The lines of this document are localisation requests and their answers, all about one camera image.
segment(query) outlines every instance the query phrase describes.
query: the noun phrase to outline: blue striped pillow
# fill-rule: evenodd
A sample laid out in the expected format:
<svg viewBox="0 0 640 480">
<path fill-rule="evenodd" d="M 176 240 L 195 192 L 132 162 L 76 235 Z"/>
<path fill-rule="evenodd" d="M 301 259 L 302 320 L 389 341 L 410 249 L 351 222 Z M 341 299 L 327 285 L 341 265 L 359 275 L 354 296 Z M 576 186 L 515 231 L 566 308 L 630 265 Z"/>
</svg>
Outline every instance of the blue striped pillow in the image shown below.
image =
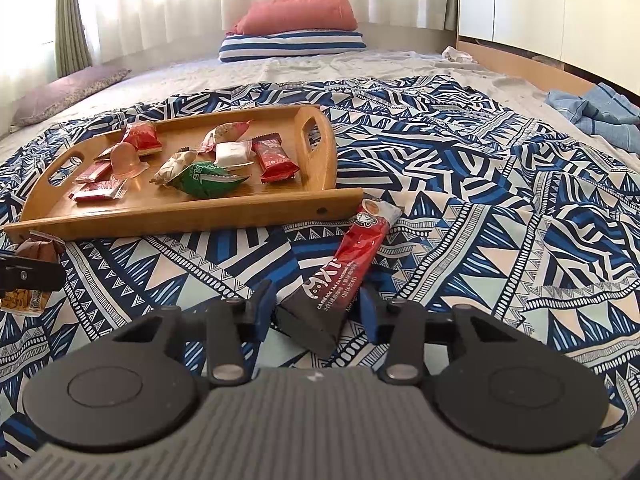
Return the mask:
<svg viewBox="0 0 640 480">
<path fill-rule="evenodd" d="M 222 42 L 220 61 L 340 54 L 366 47 L 361 33 L 345 30 L 294 30 L 268 36 L 234 34 Z"/>
</svg>

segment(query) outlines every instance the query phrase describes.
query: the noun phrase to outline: green candy wrapper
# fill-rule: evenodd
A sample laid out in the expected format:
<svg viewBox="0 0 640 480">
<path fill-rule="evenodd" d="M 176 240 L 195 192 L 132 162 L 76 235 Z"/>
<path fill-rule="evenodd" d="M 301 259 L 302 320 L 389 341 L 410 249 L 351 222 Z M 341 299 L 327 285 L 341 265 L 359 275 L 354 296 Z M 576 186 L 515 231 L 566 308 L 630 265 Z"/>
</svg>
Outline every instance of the green candy wrapper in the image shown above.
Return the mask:
<svg viewBox="0 0 640 480">
<path fill-rule="evenodd" d="M 213 162 L 194 162 L 167 184 L 196 198 L 217 198 L 240 186 L 248 178 L 232 175 Z"/>
</svg>

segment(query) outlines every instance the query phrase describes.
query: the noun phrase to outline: snack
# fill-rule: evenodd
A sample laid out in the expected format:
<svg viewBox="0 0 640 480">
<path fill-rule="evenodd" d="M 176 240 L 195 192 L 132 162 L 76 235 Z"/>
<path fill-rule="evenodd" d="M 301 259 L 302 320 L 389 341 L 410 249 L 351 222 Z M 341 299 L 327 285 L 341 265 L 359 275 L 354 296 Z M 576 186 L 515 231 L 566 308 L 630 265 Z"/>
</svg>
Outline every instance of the snack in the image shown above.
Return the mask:
<svg viewBox="0 0 640 480">
<path fill-rule="evenodd" d="M 238 168 L 252 164 L 249 160 L 252 142 L 221 142 L 216 145 L 216 166 L 220 168 Z"/>
<path fill-rule="evenodd" d="M 280 134 L 273 133 L 255 137 L 252 141 L 254 152 L 262 167 L 260 180 L 263 183 L 285 180 L 300 170 L 282 149 Z"/>
<path fill-rule="evenodd" d="M 145 171 L 149 165 L 140 162 L 135 147 L 128 142 L 119 142 L 111 150 L 113 177 L 117 179 L 134 178 Z"/>
<path fill-rule="evenodd" d="M 166 161 L 158 170 L 158 172 L 149 180 L 149 182 L 155 182 L 156 184 L 166 184 L 174 177 L 178 176 L 184 168 L 190 165 L 198 153 L 195 150 L 184 148 L 177 153 L 174 153 L 168 161 Z"/>
<path fill-rule="evenodd" d="M 232 175 L 213 162 L 194 162 L 168 184 L 196 198 L 216 198 L 240 186 L 248 178 Z"/>
<path fill-rule="evenodd" d="M 235 142 L 249 129 L 249 122 L 219 124 L 205 135 L 198 153 L 211 153 L 221 142 Z"/>
<path fill-rule="evenodd" d="M 100 162 L 94 162 L 80 175 L 76 177 L 78 184 L 87 184 L 88 182 L 97 182 L 104 177 L 111 170 L 111 162 L 109 160 L 103 160 Z"/>
<path fill-rule="evenodd" d="M 76 202 L 92 202 L 94 200 L 115 200 L 122 198 L 126 189 L 124 187 L 125 180 L 103 180 L 102 182 L 93 182 L 84 184 L 84 186 L 73 190 L 69 194 L 69 198 Z"/>
<path fill-rule="evenodd" d="M 127 124 L 124 128 L 122 142 L 133 144 L 133 147 L 138 152 L 138 156 L 162 151 L 162 144 L 158 140 L 156 127 L 149 121 Z"/>
<path fill-rule="evenodd" d="M 321 358 L 331 357 L 351 300 L 382 240 L 401 214 L 392 204 L 364 199 L 333 259 L 276 308 L 279 327 Z"/>
<path fill-rule="evenodd" d="M 65 251 L 65 243 L 52 235 L 38 231 L 30 231 L 29 238 L 16 249 L 15 255 L 44 262 L 58 262 L 60 254 Z M 5 293 L 0 300 L 0 310 L 18 316 L 35 317 L 44 312 L 50 292 L 16 288 Z"/>
</svg>

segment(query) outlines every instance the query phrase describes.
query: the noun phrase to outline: purple pillow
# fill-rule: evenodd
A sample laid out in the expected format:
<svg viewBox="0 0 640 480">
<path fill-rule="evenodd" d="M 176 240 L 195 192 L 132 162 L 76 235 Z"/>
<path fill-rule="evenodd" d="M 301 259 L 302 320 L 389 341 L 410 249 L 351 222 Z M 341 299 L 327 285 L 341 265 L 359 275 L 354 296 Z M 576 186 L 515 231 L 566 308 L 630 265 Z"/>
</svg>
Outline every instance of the purple pillow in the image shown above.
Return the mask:
<svg viewBox="0 0 640 480">
<path fill-rule="evenodd" d="M 130 70 L 107 65 L 89 66 L 48 85 L 39 86 L 17 102 L 17 110 L 9 128 L 14 132 L 28 124 L 53 117 L 95 94 L 122 81 Z"/>
</svg>

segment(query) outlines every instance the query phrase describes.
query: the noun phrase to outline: white bedsheet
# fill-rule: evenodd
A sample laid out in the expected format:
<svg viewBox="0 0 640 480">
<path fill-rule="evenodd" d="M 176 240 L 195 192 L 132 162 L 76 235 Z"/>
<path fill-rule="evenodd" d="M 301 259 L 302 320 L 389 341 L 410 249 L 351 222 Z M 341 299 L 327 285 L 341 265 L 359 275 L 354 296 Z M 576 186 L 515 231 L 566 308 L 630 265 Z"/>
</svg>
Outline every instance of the white bedsheet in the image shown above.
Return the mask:
<svg viewBox="0 0 640 480">
<path fill-rule="evenodd" d="M 640 172 L 640 159 L 637 155 L 614 148 L 601 137 L 585 135 L 553 108 L 544 104 L 545 93 L 523 79 L 499 75 L 475 63 L 449 62 L 443 60 L 442 56 L 377 51 L 229 64 L 222 64 L 217 59 L 204 59 L 130 76 L 47 121 L 28 126 L 1 139 L 0 160 L 7 160 L 18 148 L 57 122 L 89 117 L 137 102 L 158 102 L 172 94 L 259 81 L 327 81 L 363 76 L 392 79 L 427 74 L 449 74 L 463 86 L 476 88 L 524 116 L 546 121 L 556 130 L 609 153 Z"/>
</svg>

